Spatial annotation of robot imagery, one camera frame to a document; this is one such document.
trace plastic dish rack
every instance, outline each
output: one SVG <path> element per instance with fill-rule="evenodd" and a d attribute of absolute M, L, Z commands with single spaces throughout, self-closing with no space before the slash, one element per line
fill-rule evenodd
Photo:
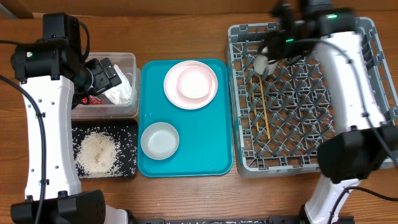
<path fill-rule="evenodd" d="M 356 23 L 363 36 L 363 57 L 374 97 L 387 122 L 395 124 L 398 98 L 376 28 L 367 17 L 357 18 Z M 274 22 L 234 25 L 228 30 L 226 54 L 236 162 L 243 177 L 318 171 L 318 146 L 335 135 L 333 101 L 316 52 L 290 67 L 286 60 L 279 62 L 272 75 L 254 71 L 258 47 L 266 32 L 276 28 Z M 381 168 L 392 166 L 386 159 Z"/>

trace white plate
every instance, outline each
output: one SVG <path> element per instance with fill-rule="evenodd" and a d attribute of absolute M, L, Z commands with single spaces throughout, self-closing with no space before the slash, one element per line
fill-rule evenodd
<path fill-rule="evenodd" d="M 178 148 L 180 137 L 177 130 L 168 123 L 151 124 L 141 136 L 141 148 L 151 159 L 167 159 Z"/>
<path fill-rule="evenodd" d="M 207 75 L 210 75 L 211 77 L 211 86 L 207 91 L 208 93 L 200 98 L 189 98 L 187 96 L 184 96 L 182 92 L 178 90 L 179 76 L 183 73 L 184 70 L 192 67 L 201 67 L 201 69 L 196 71 L 197 72 L 207 71 L 207 73 L 203 74 L 203 76 L 205 77 Z M 206 106 L 216 96 L 217 88 L 218 88 L 218 81 L 215 72 L 208 65 L 194 60 L 188 60 L 174 65 L 167 72 L 166 77 L 164 78 L 164 92 L 166 94 L 167 99 L 169 99 L 169 101 L 173 103 L 175 106 L 178 106 L 179 108 L 183 108 L 186 110 L 194 110 Z M 197 94 L 197 92 L 195 92 L 193 95 L 195 94 L 201 95 L 203 94 L 203 92 L 204 91 L 201 90 L 200 94 Z"/>

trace green led light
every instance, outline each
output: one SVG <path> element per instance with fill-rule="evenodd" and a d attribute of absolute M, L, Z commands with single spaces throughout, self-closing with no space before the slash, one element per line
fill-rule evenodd
<path fill-rule="evenodd" d="M 330 15 L 327 15 L 326 17 L 328 19 L 334 19 L 334 18 L 337 18 L 337 15 L 336 14 L 330 14 Z"/>

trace wood grain surface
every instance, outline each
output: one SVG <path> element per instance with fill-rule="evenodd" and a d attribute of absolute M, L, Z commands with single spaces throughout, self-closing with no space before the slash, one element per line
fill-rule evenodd
<path fill-rule="evenodd" d="M 18 18 L 32 19 L 33 15 L 28 11 L 19 0 L 0 0 L 6 9 L 12 12 Z"/>
<path fill-rule="evenodd" d="M 398 15 L 360 12 L 376 24 L 394 83 L 398 85 Z M 234 24 L 268 22 L 267 14 L 222 16 L 108 17 L 82 19 L 90 30 L 92 52 L 132 52 L 142 68 L 151 60 L 219 58 L 225 61 L 227 30 Z M 33 42 L 41 20 L 0 21 L 0 39 Z M 0 45 L 0 73 L 14 79 L 14 46 Z M 0 223 L 11 223 L 10 205 L 22 202 L 28 174 L 27 121 L 22 95 L 0 83 Z M 101 189 L 107 204 L 133 211 L 137 218 L 265 218 L 295 215 L 312 195 L 319 174 L 244 179 L 236 166 L 220 177 L 82 180 L 84 191 Z M 362 187 L 398 197 L 398 171 L 373 172 Z M 357 223 L 398 223 L 398 203 L 354 192 L 341 214 Z"/>
<path fill-rule="evenodd" d="M 0 0 L 18 2 L 30 12 L 66 12 L 87 16 L 159 16 L 269 12 L 278 0 Z M 286 0 L 299 10 L 298 0 Z M 356 11 L 398 10 L 395 0 L 333 0 L 335 7 Z"/>

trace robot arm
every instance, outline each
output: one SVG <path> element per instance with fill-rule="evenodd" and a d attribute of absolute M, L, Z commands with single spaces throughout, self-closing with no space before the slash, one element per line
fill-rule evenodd
<path fill-rule="evenodd" d="M 291 7 L 280 1 L 272 15 L 280 17 L 281 30 L 268 33 L 258 52 L 268 60 L 268 69 L 275 67 L 272 65 L 273 60 L 304 55 L 312 50 L 316 50 L 322 64 L 333 100 L 336 136 L 318 148 L 318 163 L 322 174 L 312 198 L 300 213 L 305 223 L 327 224 L 330 217 L 332 223 L 338 221 L 339 211 L 348 194 L 341 199 L 335 213 L 330 213 L 345 188 L 358 186 L 370 172 L 378 169 L 387 156 L 372 128 L 381 133 L 389 146 L 397 145 L 394 138 L 398 132 L 393 126 L 383 125 L 385 118 L 379 111 L 367 79 L 362 39 L 355 33 L 352 11 L 332 9 L 329 1 L 300 3 L 304 22 L 295 23 L 291 19 Z M 348 55 L 351 65 L 332 45 L 306 42 L 306 39 L 322 39 L 333 44 Z"/>
<path fill-rule="evenodd" d="M 129 211 L 105 205 L 100 190 L 81 192 L 73 159 L 71 125 L 71 110 L 82 99 L 99 95 L 120 84 L 121 80 L 109 59 L 85 62 L 76 18 L 46 14 L 43 26 L 43 39 L 18 45 L 11 59 L 16 79 L 43 114 L 47 183 L 40 222 L 127 224 L 134 217 Z M 42 179 L 39 124 L 31 102 L 26 97 L 24 101 L 29 135 L 29 176 L 25 202 L 11 206 L 14 223 L 35 220 Z"/>

